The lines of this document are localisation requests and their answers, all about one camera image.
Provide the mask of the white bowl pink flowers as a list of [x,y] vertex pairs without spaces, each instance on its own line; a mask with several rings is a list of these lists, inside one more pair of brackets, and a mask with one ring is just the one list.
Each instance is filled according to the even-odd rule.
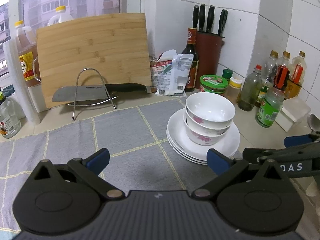
[[189,126],[189,128],[201,135],[210,135],[210,136],[218,136],[225,132],[227,132],[230,128],[230,126],[226,128],[208,128],[201,126],[196,121],[194,121],[186,112],[184,112],[184,119],[186,121],[186,124]]

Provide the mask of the white ceramic bowl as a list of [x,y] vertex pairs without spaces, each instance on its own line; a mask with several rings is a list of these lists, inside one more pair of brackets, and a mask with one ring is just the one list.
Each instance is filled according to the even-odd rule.
[[235,116],[234,105],[227,98],[214,93],[191,94],[185,101],[185,107],[191,119],[206,128],[226,128]]

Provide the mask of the white plate with stain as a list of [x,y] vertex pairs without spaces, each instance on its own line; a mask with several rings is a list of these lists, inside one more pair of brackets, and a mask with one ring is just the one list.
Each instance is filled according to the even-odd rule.
[[[185,109],[180,109],[175,112],[169,119],[167,124],[167,137],[170,137],[174,142],[179,141],[179,145],[183,144],[183,141],[189,139],[186,133],[185,126],[187,126],[184,119]],[[222,139],[240,137],[239,130],[235,124],[231,124],[228,132]]]

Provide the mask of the white bowl floral outside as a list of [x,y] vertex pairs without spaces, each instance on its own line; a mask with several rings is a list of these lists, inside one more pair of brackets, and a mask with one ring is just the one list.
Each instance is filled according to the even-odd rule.
[[200,132],[194,132],[192,129],[190,129],[188,126],[185,126],[187,136],[189,139],[202,146],[209,146],[214,145],[218,143],[228,132],[228,129],[225,129],[222,133],[218,135],[212,135],[212,134],[201,134]]

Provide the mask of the white plate with flower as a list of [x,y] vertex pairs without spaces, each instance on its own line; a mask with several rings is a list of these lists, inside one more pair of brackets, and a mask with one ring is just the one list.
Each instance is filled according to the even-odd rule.
[[170,137],[168,137],[168,141],[179,153],[200,161],[207,161],[207,152],[211,148],[219,151],[226,157],[231,157],[240,145],[240,137],[222,139],[220,142],[211,146],[201,146],[192,142],[190,139],[183,141],[182,145],[178,144],[179,141],[174,142]]

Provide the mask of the white plastic container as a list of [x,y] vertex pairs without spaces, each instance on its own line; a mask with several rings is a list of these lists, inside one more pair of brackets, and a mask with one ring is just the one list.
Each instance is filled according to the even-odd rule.
[[275,122],[285,131],[288,132],[306,117],[311,108],[299,97],[285,99]]

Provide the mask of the green glass bottle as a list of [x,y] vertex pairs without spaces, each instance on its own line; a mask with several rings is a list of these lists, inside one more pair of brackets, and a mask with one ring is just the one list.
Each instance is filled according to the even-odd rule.
[[274,87],[270,88],[255,116],[257,123],[264,128],[271,127],[282,108],[284,99],[285,97],[281,90]]

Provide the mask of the red label sauce bottle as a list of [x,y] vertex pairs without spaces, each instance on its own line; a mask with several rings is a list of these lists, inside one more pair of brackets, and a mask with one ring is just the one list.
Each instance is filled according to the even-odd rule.
[[273,86],[280,91],[284,92],[287,87],[287,81],[290,77],[290,53],[283,51],[282,57],[276,61],[276,75],[273,80]]

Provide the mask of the yellow oil bottle gold cap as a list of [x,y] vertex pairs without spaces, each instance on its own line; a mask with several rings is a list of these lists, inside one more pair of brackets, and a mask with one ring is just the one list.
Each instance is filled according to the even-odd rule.
[[304,82],[306,69],[305,53],[300,51],[299,55],[292,59],[292,63],[290,65],[290,77],[287,81],[287,87],[284,93],[285,99],[298,96]]

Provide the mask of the green lid sauce jar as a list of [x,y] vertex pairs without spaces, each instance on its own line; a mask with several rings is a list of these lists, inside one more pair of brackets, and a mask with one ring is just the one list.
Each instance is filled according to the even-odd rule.
[[215,93],[223,96],[228,87],[228,81],[218,75],[203,75],[200,77],[201,92]]

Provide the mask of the grey checked table mat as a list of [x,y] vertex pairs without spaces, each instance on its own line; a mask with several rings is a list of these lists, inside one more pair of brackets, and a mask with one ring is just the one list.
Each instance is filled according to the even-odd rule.
[[1,142],[1,239],[19,232],[12,204],[42,159],[65,164],[106,148],[110,163],[100,176],[124,192],[192,191],[213,179],[210,168],[183,159],[167,140],[168,120],[182,106],[182,99],[152,103]]

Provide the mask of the white plastic food bag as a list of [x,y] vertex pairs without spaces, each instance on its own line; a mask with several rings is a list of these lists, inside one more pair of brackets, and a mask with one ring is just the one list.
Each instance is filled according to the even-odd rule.
[[151,87],[158,96],[183,96],[190,62],[187,54],[176,50],[165,51],[158,59],[150,61]]

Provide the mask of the white plastic wrap roll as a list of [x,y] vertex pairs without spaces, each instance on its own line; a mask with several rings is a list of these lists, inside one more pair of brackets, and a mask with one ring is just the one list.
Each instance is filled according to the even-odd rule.
[[15,22],[20,20],[23,16],[23,0],[9,0],[8,7],[10,40],[3,44],[5,60],[7,62],[12,84],[16,91],[17,98],[21,103],[25,117],[31,125],[36,126],[41,120],[23,77],[16,43]]

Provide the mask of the bamboo cutting board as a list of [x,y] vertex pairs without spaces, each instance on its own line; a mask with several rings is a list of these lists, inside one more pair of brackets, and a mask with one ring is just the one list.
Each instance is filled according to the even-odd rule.
[[138,83],[151,85],[143,13],[77,18],[37,30],[37,54],[47,108],[61,87]]

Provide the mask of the white jug yellow cap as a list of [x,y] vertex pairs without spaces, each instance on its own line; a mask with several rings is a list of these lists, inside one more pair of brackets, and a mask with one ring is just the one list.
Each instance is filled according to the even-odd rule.
[[48,26],[57,24],[57,23],[62,23],[62,22],[67,22],[67,21],[71,21],[74,18],[66,12],[66,6],[62,5],[59,6],[55,9],[56,14],[50,18],[50,20],[48,21]]

